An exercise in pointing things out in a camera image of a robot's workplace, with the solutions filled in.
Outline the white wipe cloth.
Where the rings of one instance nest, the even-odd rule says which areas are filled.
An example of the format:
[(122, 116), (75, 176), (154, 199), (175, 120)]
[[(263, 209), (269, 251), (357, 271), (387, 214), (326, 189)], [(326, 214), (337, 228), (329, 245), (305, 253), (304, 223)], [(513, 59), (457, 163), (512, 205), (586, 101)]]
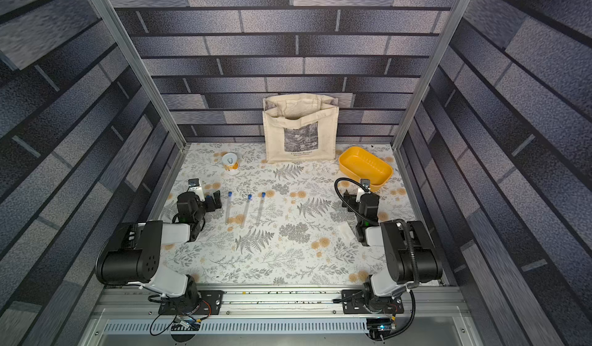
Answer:
[(338, 224), (338, 231), (342, 237), (342, 240), (346, 244), (350, 244), (351, 242), (357, 241), (356, 235), (352, 228), (346, 222), (341, 222)]

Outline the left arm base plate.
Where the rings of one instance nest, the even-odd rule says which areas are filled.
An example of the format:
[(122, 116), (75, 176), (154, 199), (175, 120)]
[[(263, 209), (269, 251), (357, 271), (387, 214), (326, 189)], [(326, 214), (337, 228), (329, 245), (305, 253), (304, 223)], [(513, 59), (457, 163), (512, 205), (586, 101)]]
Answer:
[(158, 315), (219, 315), (223, 296), (223, 291), (198, 291), (179, 298), (164, 298)]

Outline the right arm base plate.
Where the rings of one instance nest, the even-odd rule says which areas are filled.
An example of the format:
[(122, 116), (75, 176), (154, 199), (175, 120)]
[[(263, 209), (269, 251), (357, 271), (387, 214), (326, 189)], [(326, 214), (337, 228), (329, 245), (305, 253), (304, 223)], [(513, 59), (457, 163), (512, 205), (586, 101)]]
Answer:
[(346, 315), (398, 315), (405, 311), (400, 298), (380, 298), (367, 290), (342, 290), (333, 302), (340, 304)]

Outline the right controller board green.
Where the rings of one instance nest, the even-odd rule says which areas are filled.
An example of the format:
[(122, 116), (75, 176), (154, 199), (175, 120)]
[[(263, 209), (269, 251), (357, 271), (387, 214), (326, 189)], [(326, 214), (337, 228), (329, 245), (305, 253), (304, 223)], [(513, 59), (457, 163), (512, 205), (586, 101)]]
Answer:
[(373, 341), (385, 341), (396, 330), (396, 318), (367, 318), (366, 336)]

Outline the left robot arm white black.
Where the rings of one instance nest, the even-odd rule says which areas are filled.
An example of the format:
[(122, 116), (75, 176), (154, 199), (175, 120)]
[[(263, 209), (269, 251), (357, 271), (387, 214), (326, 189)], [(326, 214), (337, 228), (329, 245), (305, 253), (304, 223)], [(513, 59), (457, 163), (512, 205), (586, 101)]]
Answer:
[(177, 198), (170, 223), (122, 223), (103, 245), (97, 258), (97, 280), (108, 286), (136, 286), (150, 292), (160, 315), (207, 317), (218, 315), (222, 291), (200, 292), (194, 279), (163, 264), (161, 248), (196, 241), (205, 215), (222, 208), (220, 191), (200, 197), (191, 189)]

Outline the test tube blue cap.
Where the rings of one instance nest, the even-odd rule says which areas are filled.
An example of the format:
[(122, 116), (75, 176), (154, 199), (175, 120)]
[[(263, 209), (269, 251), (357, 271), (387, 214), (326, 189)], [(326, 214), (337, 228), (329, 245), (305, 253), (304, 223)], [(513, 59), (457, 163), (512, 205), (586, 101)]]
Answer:
[(242, 219), (242, 223), (241, 223), (241, 226), (242, 227), (245, 227), (246, 224), (247, 224), (248, 215), (249, 215), (249, 209), (250, 209), (252, 200), (253, 200), (253, 195), (252, 194), (249, 194), (248, 195), (248, 198), (247, 198), (247, 200), (245, 202), (245, 208), (244, 208), (243, 214), (242, 214), (242, 218), (243, 218)]
[(229, 191), (227, 201), (226, 201), (226, 206), (225, 206), (225, 223), (226, 224), (228, 224), (230, 222), (232, 201), (233, 201), (233, 192)]
[(259, 201), (259, 206), (257, 208), (257, 218), (256, 218), (256, 225), (259, 226), (261, 224), (261, 217), (263, 214), (263, 210), (264, 210), (264, 206), (265, 206), (265, 200), (266, 199), (266, 193), (262, 192), (261, 193), (261, 198)]

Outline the aluminium mounting rail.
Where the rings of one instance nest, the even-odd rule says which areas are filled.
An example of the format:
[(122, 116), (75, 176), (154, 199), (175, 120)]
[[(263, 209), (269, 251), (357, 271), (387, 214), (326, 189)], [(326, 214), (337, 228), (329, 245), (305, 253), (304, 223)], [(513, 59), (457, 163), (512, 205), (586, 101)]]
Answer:
[[(150, 336), (158, 315), (144, 291), (106, 289), (92, 310), (83, 345), (480, 345), (482, 339), (460, 290), (419, 287), (402, 295), (404, 313), (346, 315), (334, 299), (357, 286), (205, 285), (223, 291), (219, 315), (211, 315), (186, 344)], [(366, 336), (367, 318), (396, 318), (385, 341)]]

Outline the yellow plastic tray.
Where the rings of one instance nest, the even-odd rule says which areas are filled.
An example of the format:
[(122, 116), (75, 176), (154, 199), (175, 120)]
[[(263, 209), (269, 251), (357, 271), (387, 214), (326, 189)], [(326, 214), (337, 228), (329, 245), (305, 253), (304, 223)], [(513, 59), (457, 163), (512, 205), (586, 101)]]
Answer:
[(354, 181), (369, 181), (369, 188), (377, 192), (393, 175), (393, 168), (384, 160), (361, 147), (350, 147), (339, 156), (339, 169)]

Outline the beige canvas tote bag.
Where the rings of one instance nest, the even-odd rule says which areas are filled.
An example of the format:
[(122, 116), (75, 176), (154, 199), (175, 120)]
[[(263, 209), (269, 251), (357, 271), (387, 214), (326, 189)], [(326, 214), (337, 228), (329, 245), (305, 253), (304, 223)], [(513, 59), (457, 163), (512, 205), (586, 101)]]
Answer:
[(335, 158), (339, 101), (312, 93), (263, 99), (267, 161), (326, 161)]

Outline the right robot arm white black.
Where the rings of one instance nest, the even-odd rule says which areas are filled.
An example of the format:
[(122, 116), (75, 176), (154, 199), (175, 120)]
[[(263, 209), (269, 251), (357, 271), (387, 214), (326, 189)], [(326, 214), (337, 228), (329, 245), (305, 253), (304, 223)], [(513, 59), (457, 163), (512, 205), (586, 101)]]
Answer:
[(381, 247), (385, 268), (369, 275), (362, 290), (344, 295), (344, 308), (360, 314), (402, 314), (401, 296), (420, 284), (442, 278), (442, 262), (421, 221), (378, 222), (379, 196), (365, 193), (348, 198), (349, 210), (356, 212), (356, 237), (365, 247)]

